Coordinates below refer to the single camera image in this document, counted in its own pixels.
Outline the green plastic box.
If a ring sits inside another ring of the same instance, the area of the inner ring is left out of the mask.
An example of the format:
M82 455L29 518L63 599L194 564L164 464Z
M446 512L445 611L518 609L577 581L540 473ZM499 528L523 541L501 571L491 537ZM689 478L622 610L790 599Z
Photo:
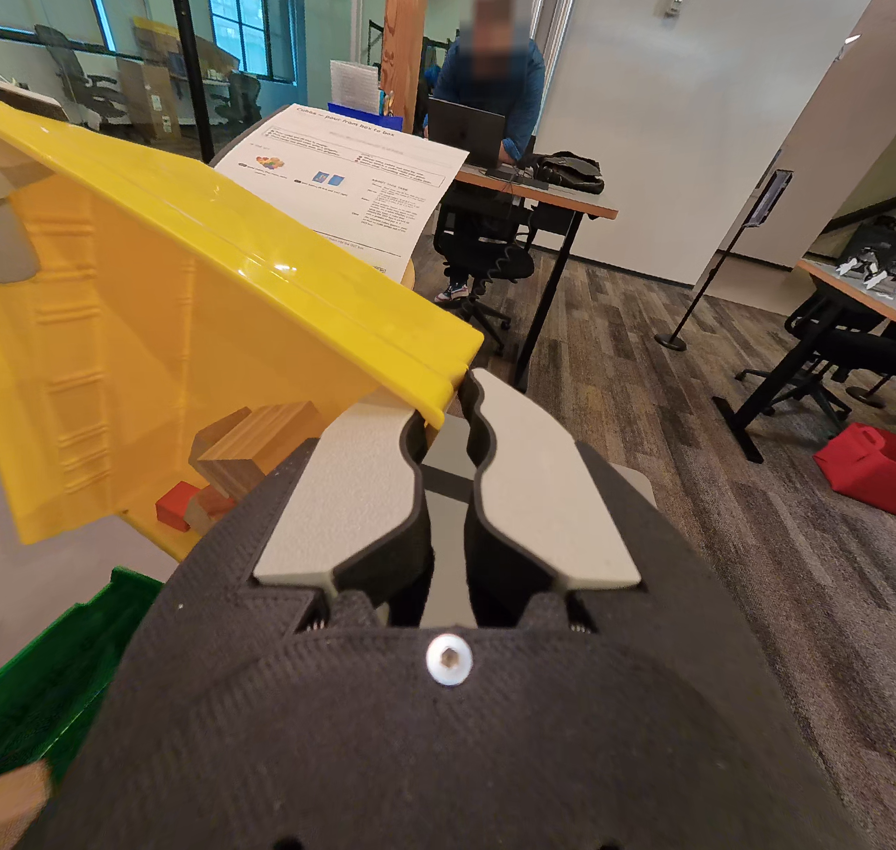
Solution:
M61 782L162 587L115 567L92 599L71 607L2 667L2 774L42 761L54 785Z

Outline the black sign stand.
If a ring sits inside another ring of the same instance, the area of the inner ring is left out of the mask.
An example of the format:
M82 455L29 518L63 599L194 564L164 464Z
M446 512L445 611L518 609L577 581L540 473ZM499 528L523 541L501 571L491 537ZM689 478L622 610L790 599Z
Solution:
M702 297L714 281L721 267L731 255L734 246L741 235L748 229L761 226L774 210L778 200L789 186L792 180L793 172L783 169L775 169L771 172L769 178L762 185L761 189L755 194L755 199L747 214L735 230L732 239L724 247L716 251L716 260L707 273L705 280L695 292L685 313L678 321L678 324L668 334L656 334L654 341L660 346L670 351L686 351L687 343L680 335L687 321L692 317L693 311L700 303Z

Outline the blue plastic bin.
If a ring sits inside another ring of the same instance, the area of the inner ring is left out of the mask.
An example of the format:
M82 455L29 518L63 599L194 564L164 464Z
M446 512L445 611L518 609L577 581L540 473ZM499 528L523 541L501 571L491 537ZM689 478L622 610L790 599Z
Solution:
M332 102L328 103L327 109L330 113L364 122L375 127L394 130L397 132L403 131L403 118L400 116L365 112L360 109L337 105Z

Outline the pile of small coloured cubes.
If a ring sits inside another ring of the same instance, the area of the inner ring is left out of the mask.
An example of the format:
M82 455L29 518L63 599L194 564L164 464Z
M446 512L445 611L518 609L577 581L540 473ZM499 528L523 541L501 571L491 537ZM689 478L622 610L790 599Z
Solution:
M157 520L179 532L202 537L237 503L213 486L203 488L180 482L155 503Z

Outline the black and white desk device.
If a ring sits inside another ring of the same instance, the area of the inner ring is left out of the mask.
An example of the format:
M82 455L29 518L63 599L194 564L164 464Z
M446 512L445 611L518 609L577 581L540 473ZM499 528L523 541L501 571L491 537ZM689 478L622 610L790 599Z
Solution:
M887 242L872 243L846 257L835 267L838 277L859 280L866 291L886 293L894 290L894 249Z

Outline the brown cardboard box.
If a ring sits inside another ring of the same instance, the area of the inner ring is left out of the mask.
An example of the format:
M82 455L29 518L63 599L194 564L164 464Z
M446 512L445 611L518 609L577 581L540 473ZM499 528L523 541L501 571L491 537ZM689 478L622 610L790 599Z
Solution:
M181 138L167 67L117 58L118 84L132 125L147 142Z

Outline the wooden pillar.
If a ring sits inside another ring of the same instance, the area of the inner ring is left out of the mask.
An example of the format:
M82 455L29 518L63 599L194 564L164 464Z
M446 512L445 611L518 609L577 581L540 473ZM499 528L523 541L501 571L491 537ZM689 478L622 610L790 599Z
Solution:
M428 0L385 0L381 87L412 133Z

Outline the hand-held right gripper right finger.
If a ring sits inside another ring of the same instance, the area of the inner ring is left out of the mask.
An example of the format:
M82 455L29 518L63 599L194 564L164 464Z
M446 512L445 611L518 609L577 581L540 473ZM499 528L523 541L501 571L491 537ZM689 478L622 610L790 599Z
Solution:
M642 575L573 435L483 368L461 387L475 464L464 523L480 627L513 627L533 596L638 587Z

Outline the black laptop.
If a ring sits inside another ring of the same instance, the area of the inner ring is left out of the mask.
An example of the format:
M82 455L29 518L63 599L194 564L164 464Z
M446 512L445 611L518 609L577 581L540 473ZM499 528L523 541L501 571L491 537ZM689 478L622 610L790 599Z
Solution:
M428 139L466 152L466 164L483 169L499 164L505 117L431 97L427 107Z

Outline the printed instruction sheet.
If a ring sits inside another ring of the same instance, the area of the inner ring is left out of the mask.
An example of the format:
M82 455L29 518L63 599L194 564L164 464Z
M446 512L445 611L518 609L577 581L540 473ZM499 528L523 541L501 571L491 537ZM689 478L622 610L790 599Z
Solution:
M399 283L467 155L412 134L293 104L245 131L212 165Z

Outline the pile of large wooden cubes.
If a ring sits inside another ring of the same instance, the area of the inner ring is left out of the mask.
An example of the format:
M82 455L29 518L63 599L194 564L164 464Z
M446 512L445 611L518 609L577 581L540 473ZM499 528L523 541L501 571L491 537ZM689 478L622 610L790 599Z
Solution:
M323 426L322 417L308 401L255 410L244 407L196 433L189 464L207 481L206 486L238 504L304 441L320 436ZM163 531L188 535L189 549L199 538L193 531L179 532L158 524ZM54 785L49 766L42 761L2 774L2 848L11 848L21 839L60 784Z

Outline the black floor pole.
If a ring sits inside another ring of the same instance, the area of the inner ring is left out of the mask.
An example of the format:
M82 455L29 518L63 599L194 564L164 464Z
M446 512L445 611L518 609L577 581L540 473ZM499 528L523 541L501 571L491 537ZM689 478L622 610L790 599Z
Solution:
M178 37L185 60L186 80L194 110L200 154L202 161L209 164L215 155L215 148L190 1L172 0L172 2Z

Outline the yellow plastic box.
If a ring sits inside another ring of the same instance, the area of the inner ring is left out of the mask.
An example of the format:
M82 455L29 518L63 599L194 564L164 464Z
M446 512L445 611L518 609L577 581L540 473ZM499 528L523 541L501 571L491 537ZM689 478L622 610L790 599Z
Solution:
M482 334L197 160L2 104L54 172L10 202L39 273L2 284L2 482L18 537L120 516L178 561L155 502L196 432L383 387L439 428Z

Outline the white foam block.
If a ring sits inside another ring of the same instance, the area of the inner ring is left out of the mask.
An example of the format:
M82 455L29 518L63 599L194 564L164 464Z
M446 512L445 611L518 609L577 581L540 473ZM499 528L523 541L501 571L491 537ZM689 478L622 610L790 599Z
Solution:
M372 114L381 111L377 67L354 61L330 61L330 102Z

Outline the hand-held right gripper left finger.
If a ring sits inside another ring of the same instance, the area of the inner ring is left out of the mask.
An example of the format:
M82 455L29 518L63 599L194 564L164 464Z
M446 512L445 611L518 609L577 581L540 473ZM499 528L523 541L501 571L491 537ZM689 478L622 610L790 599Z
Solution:
M403 402L358 402L323 431L264 544L264 586L363 592L391 625L418 627L434 574L420 464L424 418Z

